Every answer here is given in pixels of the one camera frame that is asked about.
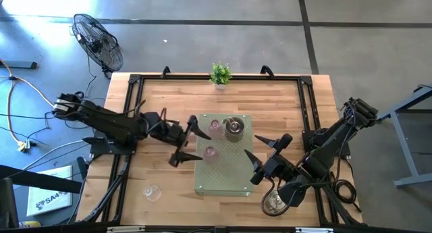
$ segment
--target wooden table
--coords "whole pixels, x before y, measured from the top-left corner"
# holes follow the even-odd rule
[[[129,77],[129,73],[113,75],[105,103],[107,109],[116,112],[123,111]],[[327,75],[314,75],[312,79],[321,126],[330,127],[339,119],[330,78]],[[206,80],[146,80],[143,99],[146,99],[146,103],[141,107],[141,111],[160,112],[163,107],[166,107],[167,118],[179,120],[184,127],[186,127],[186,120],[192,114],[250,114],[254,134],[274,139],[280,138],[286,132],[292,135],[293,141],[281,153],[287,159],[295,163],[304,154],[301,139],[304,127],[295,82],[232,80],[226,90],[215,90],[213,85]],[[307,107],[310,109],[308,101],[306,96]],[[194,152],[195,142],[196,137],[191,136],[186,152]],[[263,161],[272,152],[256,138],[253,140],[253,147],[256,156]],[[193,189],[194,162],[180,164],[177,168],[171,167],[167,161],[174,150],[173,146],[152,138],[139,142],[137,153],[132,158],[121,224],[319,225],[315,194],[311,188],[307,190],[306,197],[299,207],[292,207],[279,217],[266,216],[260,208],[261,199],[271,186],[268,181],[263,181],[255,186],[254,192],[249,197],[196,195]],[[112,161],[112,155],[103,155],[90,165],[77,219],[86,217],[104,195]],[[340,178],[353,182],[349,167],[344,162],[341,165]],[[162,196],[156,202],[148,201],[142,193],[143,188],[151,184],[157,185],[162,190]],[[115,194],[110,219],[115,211],[116,202],[117,195]],[[324,199],[323,202],[326,216],[330,218],[327,199]],[[355,210],[353,205],[345,207],[355,219],[362,221],[361,214]]]

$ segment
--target electric fan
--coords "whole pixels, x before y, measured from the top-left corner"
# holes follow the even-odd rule
[[[72,31],[78,43],[93,61],[102,67],[106,78],[123,66],[123,56],[117,38],[110,34],[93,17],[87,14],[74,15]]]

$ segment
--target white pot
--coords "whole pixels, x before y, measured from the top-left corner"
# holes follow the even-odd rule
[[[227,89],[226,84],[215,84],[216,89],[225,90]]]

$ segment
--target gray metal leg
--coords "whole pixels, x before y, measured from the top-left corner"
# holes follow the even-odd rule
[[[412,185],[422,182],[432,182],[432,173],[418,175],[418,176],[410,176],[407,178],[402,178],[394,181],[394,186],[399,188],[401,186]]]
[[[399,109],[408,109],[409,107],[412,107],[413,105],[416,105],[421,101],[424,101],[430,96],[432,96],[432,88],[422,87],[416,92],[414,92],[411,96],[409,96],[409,98],[404,99],[403,101],[397,103],[387,111],[378,114],[377,120],[380,122],[386,118],[390,118],[393,111],[397,111]]]
[[[391,120],[393,121],[394,128],[396,130],[396,134],[398,135],[400,145],[402,146],[402,150],[405,155],[406,162],[408,163],[408,167],[410,168],[410,172],[412,176],[418,176],[419,173],[417,172],[416,166],[414,164],[414,161],[412,160],[411,151],[408,147],[408,143],[406,142],[406,137],[404,135],[404,132],[402,131],[402,127],[400,126],[398,115],[395,111],[392,111],[390,113]]]

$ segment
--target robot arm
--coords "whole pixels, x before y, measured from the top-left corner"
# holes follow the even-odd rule
[[[341,155],[346,143],[363,129],[373,126],[377,118],[377,110],[367,105],[363,100],[350,98],[344,104],[344,116],[330,128],[320,128],[308,140],[308,150],[305,147],[306,154],[297,162],[296,165],[289,162],[280,155],[282,149],[285,149],[292,141],[289,134],[284,134],[280,139],[270,140],[256,136],[259,140],[274,149],[274,152],[263,164],[251,152],[245,150],[247,156],[254,165],[254,176],[250,180],[257,185],[263,178],[271,180],[278,178],[279,181],[285,181],[283,186],[277,188],[280,199],[288,206],[297,207],[304,199],[306,190],[309,186],[323,187],[326,194],[331,194],[329,190],[330,182],[322,183],[323,179],[329,174],[333,166],[334,157]],[[328,195],[329,198],[336,200],[340,214],[344,208],[340,205],[334,192]]]
[[[202,159],[182,151],[188,144],[191,132],[202,138],[210,139],[199,129],[196,116],[190,116],[188,127],[183,130],[179,122],[165,119],[165,108],[161,115],[152,111],[139,113],[139,107],[144,103],[143,101],[131,111],[116,113],[84,100],[79,94],[61,94],[55,102],[53,115],[61,120],[82,122],[103,134],[96,138],[85,138],[84,140],[88,143],[103,143],[122,148],[135,145],[139,140],[150,135],[152,138],[177,147],[169,160],[170,165],[174,167],[185,161]]]

